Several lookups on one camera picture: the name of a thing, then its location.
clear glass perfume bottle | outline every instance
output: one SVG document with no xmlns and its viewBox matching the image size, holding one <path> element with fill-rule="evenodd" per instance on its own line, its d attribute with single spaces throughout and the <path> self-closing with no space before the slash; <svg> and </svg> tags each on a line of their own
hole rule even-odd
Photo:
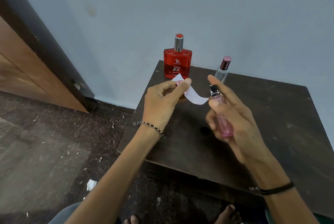
<svg viewBox="0 0 334 224">
<path fill-rule="evenodd" d="M 167 78 L 178 74 L 188 78 L 192 51 L 183 49 L 183 35 L 176 34 L 174 48 L 164 50 L 164 73 Z"/>
<path fill-rule="evenodd" d="M 223 58 L 223 62 L 221 63 L 221 65 L 218 67 L 216 73 L 215 73 L 215 77 L 220 80 L 222 83 L 225 82 L 226 77 L 228 75 L 228 66 L 231 63 L 232 58 L 230 56 L 225 56 Z"/>
<path fill-rule="evenodd" d="M 217 85 L 210 86 L 210 93 L 211 97 L 209 98 L 209 100 L 215 99 L 220 103 L 227 103 L 224 96 L 219 92 Z M 218 120 L 217 129 L 220 131 L 221 135 L 223 137 L 232 136 L 233 126 L 231 125 L 231 123 L 223 115 L 218 115 L 216 112 L 215 115 Z"/>
</svg>

hand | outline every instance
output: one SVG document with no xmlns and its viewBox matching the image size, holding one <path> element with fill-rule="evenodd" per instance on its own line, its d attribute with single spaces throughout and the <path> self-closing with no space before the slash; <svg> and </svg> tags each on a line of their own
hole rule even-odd
<svg viewBox="0 0 334 224">
<path fill-rule="evenodd" d="M 187 78 L 178 86 L 176 82 L 167 81 L 148 88 L 145 95 L 143 121 L 163 131 L 172 116 L 175 105 L 191 84 Z"/>
<path fill-rule="evenodd" d="M 218 86 L 220 93 L 228 101 L 227 104 L 219 103 L 216 100 L 209 101 L 211 110 L 206 116 L 206 121 L 214 131 L 216 138 L 228 143 L 241 163 L 246 164 L 248 161 L 265 162 L 271 154 L 262 140 L 251 110 L 217 78 L 209 75 L 208 80 L 211 85 L 216 84 Z M 232 124 L 234 132 L 232 137 L 223 138 L 221 136 L 221 133 L 217 130 L 215 112 L 223 115 Z"/>
</svg>

forearm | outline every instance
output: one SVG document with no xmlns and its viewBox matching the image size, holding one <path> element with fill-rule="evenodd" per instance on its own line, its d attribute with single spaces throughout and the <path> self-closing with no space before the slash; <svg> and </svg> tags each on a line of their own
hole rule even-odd
<svg viewBox="0 0 334 224">
<path fill-rule="evenodd" d="M 114 223 L 124 197 L 160 134 L 141 125 L 122 154 L 66 223 Z"/>
<path fill-rule="evenodd" d="M 266 163 L 249 163 L 248 169 L 261 189 L 268 190 L 283 186 L 290 182 L 282 166 L 269 155 Z M 286 192 L 264 196 L 271 215 L 277 224 L 313 224 L 318 223 L 312 212 L 309 210 L 296 188 Z"/>
</svg>

dark wooden table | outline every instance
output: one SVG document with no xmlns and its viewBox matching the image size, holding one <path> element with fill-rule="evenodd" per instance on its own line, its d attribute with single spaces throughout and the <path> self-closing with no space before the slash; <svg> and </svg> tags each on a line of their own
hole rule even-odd
<svg viewBox="0 0 334 224">
<path fill-rule="evenodd" d="M 200 96 L 210 95 L 209 74 L 214 70 L 190 68 L 192 86 Z M 159 61 L 147 88 L 166 80 L 163 61 Z M 263 140 L 310 209 L 334 218 L 334 153 L 307 87 L 239 74 L 229 74 L 225 84 L 252 110 Z M 119 152 L 138 129 L 147 88 Z M 249 194 L 255 183 L 229 146 L 208 130 L 208 111 L 207 103 L 195 105 L 186 100 L 178 104 L 164 132 L 167 140 L 158 142 L 146 160 Z"/>
</svg>

paper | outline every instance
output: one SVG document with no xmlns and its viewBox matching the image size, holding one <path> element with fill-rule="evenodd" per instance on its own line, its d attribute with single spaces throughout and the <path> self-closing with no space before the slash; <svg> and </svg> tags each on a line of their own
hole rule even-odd
<svg viewBox="0 0 334 224">
<path fill-rule="evenodd" d="M 97 183 L 97 181 L 90 179 L 87 183 L 87 191 L 91 191 Z"/>
<path fill-rule="evenodd" d="M 177 81 L 182 81 L 184 80 L 181 76 L 181 74 L 178 74 L 177 76 L 175 76 L 172 81 L 173 82 L 177 82 Z M 199 96 L 196 91 L 190 86 L 190 88 L 188 89 L 188 93 L 184 94 L 184 96 L 192 103 L 194 104 L 205 104 L 207 100 L 209 100 L 209 98 L 205 98 L 205 97 L 201 97 Z"/>
</svg>

